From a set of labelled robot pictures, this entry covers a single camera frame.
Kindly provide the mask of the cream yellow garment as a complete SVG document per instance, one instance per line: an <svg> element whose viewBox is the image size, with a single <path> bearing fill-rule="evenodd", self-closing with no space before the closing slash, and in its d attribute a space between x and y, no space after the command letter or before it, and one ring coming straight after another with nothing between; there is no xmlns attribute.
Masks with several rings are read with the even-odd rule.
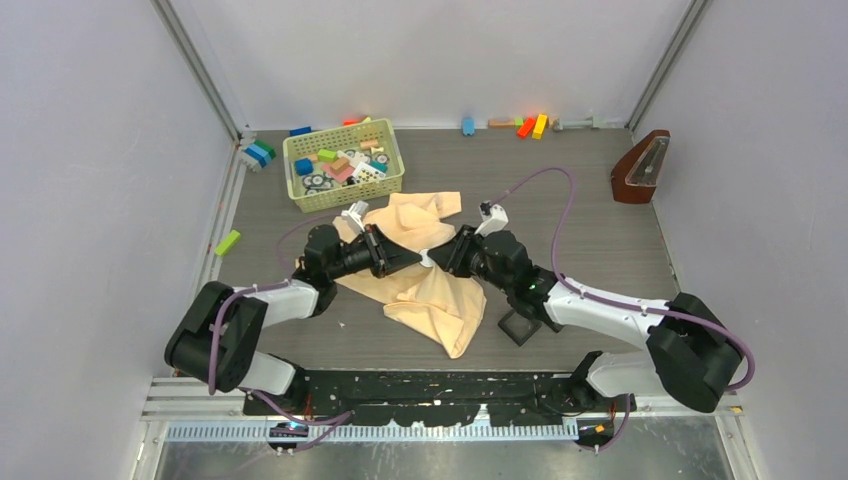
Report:
<svg viewBox="0 0 848 480"><path fill-rule="evenodd" d="M419 252L453 239L457 229L444 220L461 211L458 192L393 193L388 204L368 212L364 222L376 225L393 242ZM382 303L386 317L440 344L451 359L466 352L487 303L475 280L418 263L385 278L365 270L344 276L338 283Z"/></svg>

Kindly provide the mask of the round white brooch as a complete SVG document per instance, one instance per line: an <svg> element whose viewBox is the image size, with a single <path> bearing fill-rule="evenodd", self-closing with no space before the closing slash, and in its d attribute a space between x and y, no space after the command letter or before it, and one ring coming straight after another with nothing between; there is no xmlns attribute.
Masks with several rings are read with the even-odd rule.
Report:
<svg viewBox="0 0 848 480"><path fill-rule="evenodd" d="M422 249L420 252L420 264L425 268L433 268L436 266L436 262L430 257L428 249Z"/></svg>

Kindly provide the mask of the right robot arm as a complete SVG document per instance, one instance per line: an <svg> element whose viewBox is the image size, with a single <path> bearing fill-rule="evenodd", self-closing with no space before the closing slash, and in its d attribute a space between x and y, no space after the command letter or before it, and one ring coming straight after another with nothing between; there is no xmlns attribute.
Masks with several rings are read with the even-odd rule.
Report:
<svg viewBox="0 0 848 480"><path fill-rule="evenodd" d="M593 330L639 348L637 354L584 360L570 385L572 400L584 410L621 394L663 390L691 410L711 413L725 392L752 380L750 349L696 296L645 300L588 287L534 264L507 230L483 236L466 226L421 256L426 266L490 283L531 322Z"/></svg>

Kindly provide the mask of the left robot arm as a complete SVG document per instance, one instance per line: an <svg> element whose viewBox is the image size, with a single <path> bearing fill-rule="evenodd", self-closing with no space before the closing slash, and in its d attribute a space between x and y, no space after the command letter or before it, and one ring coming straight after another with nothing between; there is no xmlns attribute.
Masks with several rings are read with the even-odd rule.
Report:
<svg viewBox="0 0 848 480"><path fill-rule="evenodd" d="M385 278L419 263L417 251L367 225L351 241L329 224L313 228L290 279L237 289L220 281L202 286L169 339L164 360L207 384L211 392L260 390L280 412L298 412L307 398L297 367L258 351L264 328L327 310L339 278L367 272Z"/></svg>

